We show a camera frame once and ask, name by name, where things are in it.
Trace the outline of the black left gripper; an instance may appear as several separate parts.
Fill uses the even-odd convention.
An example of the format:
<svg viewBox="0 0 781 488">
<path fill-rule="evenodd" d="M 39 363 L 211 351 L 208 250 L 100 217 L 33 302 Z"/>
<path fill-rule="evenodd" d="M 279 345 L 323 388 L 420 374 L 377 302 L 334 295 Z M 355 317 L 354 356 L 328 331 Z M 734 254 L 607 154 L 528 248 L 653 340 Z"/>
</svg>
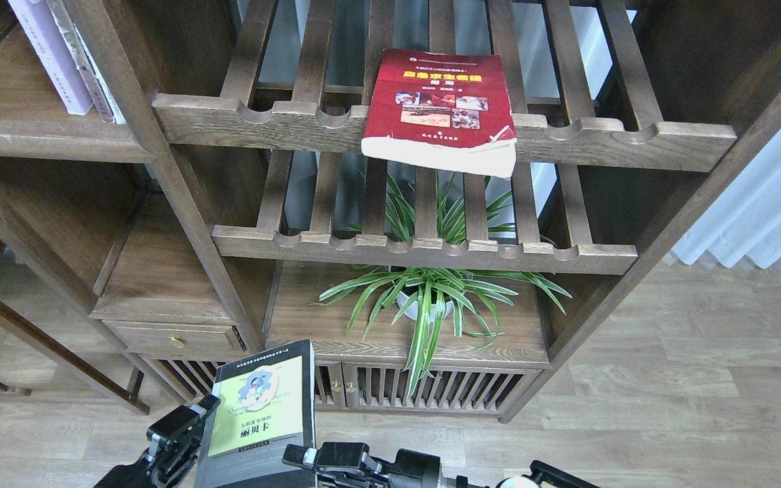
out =
<svg viewBox="0 0 781 488">
<path fill-rule="evenodd" d="M 95 487 L 177 487 L 197 461 L 205 423 L 220 399 L 205 395 L 192 407 L 180 405 L 149 426 L 146 456 L 118 464 Z"/>
</svg>

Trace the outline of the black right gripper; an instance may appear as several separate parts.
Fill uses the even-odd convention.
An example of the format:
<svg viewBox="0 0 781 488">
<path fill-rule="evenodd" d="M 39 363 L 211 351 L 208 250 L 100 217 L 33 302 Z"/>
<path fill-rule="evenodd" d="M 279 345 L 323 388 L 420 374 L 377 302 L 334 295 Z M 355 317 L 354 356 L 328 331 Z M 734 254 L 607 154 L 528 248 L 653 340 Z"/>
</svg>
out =
<svg viewBox="0 0 781 488">
<path fill-rule="evenodd" d="M 320 449 L 286 445 L 282 462 L 316 470 L 319 481 L 335 487 L 468 487 L 468 478 L 448 478 L 440 457 L 399 449 L 395 461 L 369 454 L 365 443 L 325 442 Z"/>
</svg>

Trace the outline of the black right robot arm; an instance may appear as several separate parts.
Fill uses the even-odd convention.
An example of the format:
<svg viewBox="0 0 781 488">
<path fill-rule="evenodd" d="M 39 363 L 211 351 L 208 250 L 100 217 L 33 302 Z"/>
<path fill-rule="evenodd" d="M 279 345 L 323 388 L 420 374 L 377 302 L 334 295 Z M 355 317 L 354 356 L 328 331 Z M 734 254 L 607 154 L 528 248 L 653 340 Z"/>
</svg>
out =
<svg viewBox="0 0 781 488">
<path fill-rule="evenodd" d="M 324 442 L 317 449 L 290 444 L 282 462 L 312 470 L 323 487 L 490 487 L 471 484 L 467 476 L 444 476 L 437 456 L 399 449 L 388 462 L 372 457 L 365 443 Z M 529 469 L 496 487 L 599 487 L 542 461 L 534 460 Z"/>
</svg>

